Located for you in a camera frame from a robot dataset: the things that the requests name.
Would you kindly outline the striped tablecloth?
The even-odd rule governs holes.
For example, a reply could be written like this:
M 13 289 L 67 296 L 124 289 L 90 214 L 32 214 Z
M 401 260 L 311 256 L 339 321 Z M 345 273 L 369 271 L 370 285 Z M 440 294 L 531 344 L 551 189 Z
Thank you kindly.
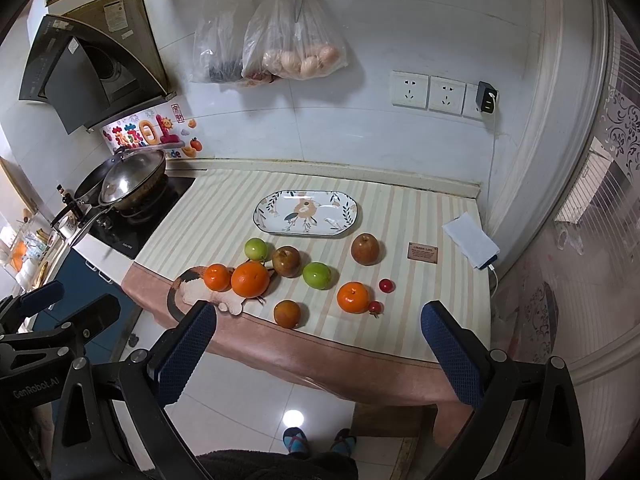
M 474 269 L 442 229 L 464 212 L 477 215 L 470 198 L 357 180 L 215 169 L 194 181 L 144 245 L 122 281 L 124 291 L 158 324 L 176 325 L 166 306 L 172 282 L 194 266 L 241 264 L 244 244 L 258 233 L 256 205 L 280 190 L 340 191 L 356 200 L 355 231 L 371 233 L 382 244 L 379 263 L 356 263 L 352 233 L 291 238 L 290 245 L 307 260 L 329 266 L 334 288 L 368 285 L 384 312 L 377 318 L 346 313 L 334 288 L 315 290 L 301 278 L 278 278 L 263 300 L 250 300 L 239 316 L 220 316 L 209 351 L 349 401 L 438 405 L 444 409 L 439 435 L 450 440 L 465 408 L 422 337 L 420 313 L 438 300 L 480 340 L 490 338 L 488 275 Z M 437 247 L 437 263 L 409 260 L 410 242 Z M 383 278 L 395 284 L 390 294 L 378 288 Z M 273 308 L 282 300 L 302 309 L 292 330 L 273 321 Z

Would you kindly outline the small brown-red apple front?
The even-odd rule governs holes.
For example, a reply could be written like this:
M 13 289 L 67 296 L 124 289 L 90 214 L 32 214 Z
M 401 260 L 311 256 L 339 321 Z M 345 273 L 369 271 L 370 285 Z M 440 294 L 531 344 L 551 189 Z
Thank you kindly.
M 276 304 L 272 311 L 273 321 L 277 326 L 292 330 L 299 324 L 302 317 L 302 309 L 293 300 L 282 300 Z

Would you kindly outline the cat-shaped mat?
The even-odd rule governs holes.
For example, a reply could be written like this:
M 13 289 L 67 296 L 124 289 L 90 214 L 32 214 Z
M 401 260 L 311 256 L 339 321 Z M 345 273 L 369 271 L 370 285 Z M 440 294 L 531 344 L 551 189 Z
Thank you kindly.
M 244 298 L 231 288 L 214 292 L 205 285 L 204 266 L 194 266 L 182 272 L 169 287 L 166 306 L 175 321 L 181 321 L 199 301 L 212 304 L 219 312 L 239 316 L 250 298 Z

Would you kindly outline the red apple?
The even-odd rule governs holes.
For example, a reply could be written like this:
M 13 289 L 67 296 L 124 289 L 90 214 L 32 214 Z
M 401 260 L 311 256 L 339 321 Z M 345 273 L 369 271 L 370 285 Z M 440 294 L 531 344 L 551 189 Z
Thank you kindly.
M 272 258 L 273 270 L 282 278 L 295 278 L 299 274 L 302 258 L 293 246 L 282 246 L 276 249 Z
M 372 266 L 378 262 L 380 258 L 380 243 L 378 239 L 370 233 L 361 233 L 353 241 L 350 246 L 350 253 L 356 263 L 362 266 Z

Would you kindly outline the plastic bag with eggs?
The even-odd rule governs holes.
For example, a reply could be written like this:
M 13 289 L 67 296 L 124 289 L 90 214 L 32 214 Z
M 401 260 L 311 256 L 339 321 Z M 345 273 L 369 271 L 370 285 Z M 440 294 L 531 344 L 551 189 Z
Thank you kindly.
M 347 48 L 321 0 L 262 0 L 244 36 L 242 75 L 309 80 L 348 65 Z

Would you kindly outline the white radiator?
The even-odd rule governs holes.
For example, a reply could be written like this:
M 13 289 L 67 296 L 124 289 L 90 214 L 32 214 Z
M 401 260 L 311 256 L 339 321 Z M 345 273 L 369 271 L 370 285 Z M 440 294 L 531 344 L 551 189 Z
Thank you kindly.
M 554 221 L 578 224 L 591 208 L 607 211 L 620 206 L 628 188 L 627 179 L 616 162 L 590 148 L 584 166 Z

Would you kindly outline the small orange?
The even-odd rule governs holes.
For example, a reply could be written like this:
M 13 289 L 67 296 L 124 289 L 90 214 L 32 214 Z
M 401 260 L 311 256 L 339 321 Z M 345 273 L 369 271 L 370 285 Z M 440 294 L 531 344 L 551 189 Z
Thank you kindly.
M 213 292 L 225 292 L 230 287 L 231 272 L 223 264 L 213 263 L 206 266 L 202 279 L 206 287 Z

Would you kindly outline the plastic bag dark contents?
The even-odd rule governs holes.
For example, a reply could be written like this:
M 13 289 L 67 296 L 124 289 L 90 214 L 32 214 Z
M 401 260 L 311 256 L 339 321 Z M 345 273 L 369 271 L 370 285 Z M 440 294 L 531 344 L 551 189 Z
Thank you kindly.
M 194 32 L 192 80 L 200 84 L 239 84 L 253 0 L 206 0 Z

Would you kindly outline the green apple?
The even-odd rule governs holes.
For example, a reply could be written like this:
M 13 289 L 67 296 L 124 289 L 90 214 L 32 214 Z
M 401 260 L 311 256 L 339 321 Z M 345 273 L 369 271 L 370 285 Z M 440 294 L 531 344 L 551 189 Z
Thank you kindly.
M 261 238 L 252 237 L 244 245 L 244 254 L 250 261 L 264 262 L 269 257 L 269 246 Z
M 332 271 L 322 262 L 310 262 L 303 268 L 303 280 L 313 289 L 327 289 L 332 283 Z

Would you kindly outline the black wall charger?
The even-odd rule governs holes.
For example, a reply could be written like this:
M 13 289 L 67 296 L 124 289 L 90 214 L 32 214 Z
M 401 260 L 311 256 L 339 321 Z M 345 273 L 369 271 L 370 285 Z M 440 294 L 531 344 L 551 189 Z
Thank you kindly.
M 477 85 L 475 102 L 483 114 L 492 114 L 497 105 L 498 90 L 489 82 L 480 81 Z

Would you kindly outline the green apple front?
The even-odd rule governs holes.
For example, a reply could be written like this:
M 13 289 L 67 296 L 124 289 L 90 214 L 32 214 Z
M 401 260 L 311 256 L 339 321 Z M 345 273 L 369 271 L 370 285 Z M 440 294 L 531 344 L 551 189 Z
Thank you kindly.
M 310 262 L 303 268 L 303 280 L 313 289 L 327 289 L 332 283 L 332 271 L 322 262 Z

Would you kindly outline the black gas stove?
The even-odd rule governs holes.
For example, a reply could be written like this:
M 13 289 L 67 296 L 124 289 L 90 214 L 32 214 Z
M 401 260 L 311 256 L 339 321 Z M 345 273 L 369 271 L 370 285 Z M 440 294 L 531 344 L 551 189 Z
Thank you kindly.
M 122 255 L 134 259 L 160 226 L 194 178 L 164 174 L 139 203 L 124 210 L 111 210 L 93 223 L 89 234 Z

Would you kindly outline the large orange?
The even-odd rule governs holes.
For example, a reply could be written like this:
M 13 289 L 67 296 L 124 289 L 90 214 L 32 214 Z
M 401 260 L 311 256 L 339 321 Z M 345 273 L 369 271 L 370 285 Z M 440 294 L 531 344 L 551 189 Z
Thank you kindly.
M 262 296 L 269 284 L 270 273 L 258 261 L 244 262 L 231 274 L 231 289 L 245 299 Z

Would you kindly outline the green apple back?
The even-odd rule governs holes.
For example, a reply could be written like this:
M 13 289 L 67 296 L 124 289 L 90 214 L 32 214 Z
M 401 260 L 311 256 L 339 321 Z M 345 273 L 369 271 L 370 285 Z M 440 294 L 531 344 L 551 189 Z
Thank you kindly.
M 269 257 L 269 246 L 261 238 L 252 237 L 244 245 L 244 254 L 250 261 L 264 262 Z

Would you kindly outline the cherry tomato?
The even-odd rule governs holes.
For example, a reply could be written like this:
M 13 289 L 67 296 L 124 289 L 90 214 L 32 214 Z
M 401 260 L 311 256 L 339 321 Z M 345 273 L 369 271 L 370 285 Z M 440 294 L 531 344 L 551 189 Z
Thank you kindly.
M 395 289 L 395 284 L 389 278 L 383 278 L 378 282 L 378 288 L 381 292 L 385 292 L 386 294 L 390 294 Z
M 370 315 L 373 315 L 375 318 L 382 315 L 384 312 L 384 306 L 382 302 L 379 301 L 371 301 L 368 305 L 368 312 Z

